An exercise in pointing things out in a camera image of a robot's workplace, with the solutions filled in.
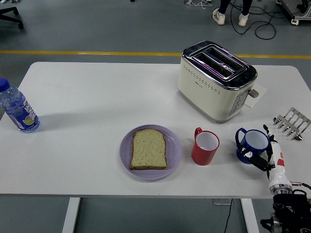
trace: blue mug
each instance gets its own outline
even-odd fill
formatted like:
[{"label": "blue mug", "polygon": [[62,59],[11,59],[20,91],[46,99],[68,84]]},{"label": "blue mug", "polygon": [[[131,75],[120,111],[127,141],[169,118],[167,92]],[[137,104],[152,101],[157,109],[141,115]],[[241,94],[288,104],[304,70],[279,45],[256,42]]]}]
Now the blue mug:
[{"label": "blue mug", "polygon": [[[244,133],[244,137],[239,141],[239,133]],[[265,133],[259,130],[246,130],[244,128],[238,129],[235,134],[235,141],[238,145],[242,145],[246,150],[261,155],[269,147],[269,138]],[[245,164],[251,164],[241,153],[239,149],[236,151],[237,157]]]}]

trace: equipment cart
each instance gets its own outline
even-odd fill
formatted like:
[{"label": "equipment cart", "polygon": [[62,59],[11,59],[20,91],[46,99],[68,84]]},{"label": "equipment cart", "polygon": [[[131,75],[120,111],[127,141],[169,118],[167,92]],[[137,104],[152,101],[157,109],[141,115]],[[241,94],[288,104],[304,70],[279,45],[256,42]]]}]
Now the equipment cart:
[{"label": "equipment cart", "polygon": [[[278,0],[277,4],[282,4],[286,11],[291,15],[291,24],[298,25],[300,20],[311,20],[311,0]],[[301,11],[297,5],[305,4],[307,9]]]}]

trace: water bottle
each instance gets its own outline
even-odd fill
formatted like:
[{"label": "water bottle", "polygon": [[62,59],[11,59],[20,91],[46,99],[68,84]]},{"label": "water bottle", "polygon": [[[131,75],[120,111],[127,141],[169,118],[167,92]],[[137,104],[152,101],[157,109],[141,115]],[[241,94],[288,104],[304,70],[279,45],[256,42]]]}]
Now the water bottle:
[{"label": "water bottle", "polygon": [[39,127],[40,120],[23,93],[4,78],[0,78],[0,105],[20,131],[30,133]]}]

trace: mug handle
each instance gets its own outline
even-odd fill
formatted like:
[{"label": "mug handle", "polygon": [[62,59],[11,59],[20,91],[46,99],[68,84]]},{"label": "mug handle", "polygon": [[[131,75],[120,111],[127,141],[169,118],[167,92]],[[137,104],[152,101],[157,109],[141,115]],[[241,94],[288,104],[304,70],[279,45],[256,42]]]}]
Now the mug handle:
[{"label": "mug handle", "polygon": [[237,145],[240,144],[240,142],[239,142],[239,132],[240,131],[242,131],[244,134],[247,133],[246,129],[244,129],[244,128],[238,129],[238,131],[235,133],[235,142],[237,143]]},{"label": "mug handle", "polygon": [[200,133],[202,131],[203,130],[200,127],[196,128],[195,131],[194,131],[194,138],[195,138],[195,136],[197,136],[198,133]]}]

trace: bottle label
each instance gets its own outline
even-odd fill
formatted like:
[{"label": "bottle label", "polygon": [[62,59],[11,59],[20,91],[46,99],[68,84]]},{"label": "bottle label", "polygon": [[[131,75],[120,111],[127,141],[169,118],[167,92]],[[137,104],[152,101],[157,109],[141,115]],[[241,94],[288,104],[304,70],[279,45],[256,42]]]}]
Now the bottle label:
[{"label": "bottle label", "polygon": [[27,131],[38,123],[38,116],[27,100],[23,102],[22,108],[16,111],[14,115],[8,114],[8,116],[21,131]]}]

